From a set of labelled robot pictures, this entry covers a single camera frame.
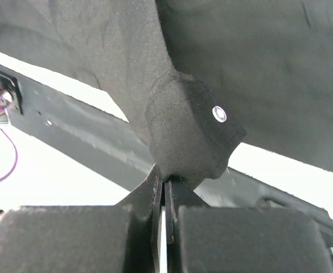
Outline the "black long sleeve shirt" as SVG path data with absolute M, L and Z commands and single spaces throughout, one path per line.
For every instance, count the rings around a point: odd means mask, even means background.
M 333 1 L 0 1 L 0 52 L 107 92 L 163 177 L 241 142 L 333 172 Z

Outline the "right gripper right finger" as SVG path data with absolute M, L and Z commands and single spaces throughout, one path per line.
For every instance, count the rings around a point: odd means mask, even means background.
M 211 207 L 165 183 L 168 272 L 333 272 L 318 225 L 288 208 Z

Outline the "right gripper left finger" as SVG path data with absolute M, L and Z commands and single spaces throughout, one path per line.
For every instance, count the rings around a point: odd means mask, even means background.
M 162 180 L 111 206 L 21 206 L 0 217 L 0 272 L 159 272 Z

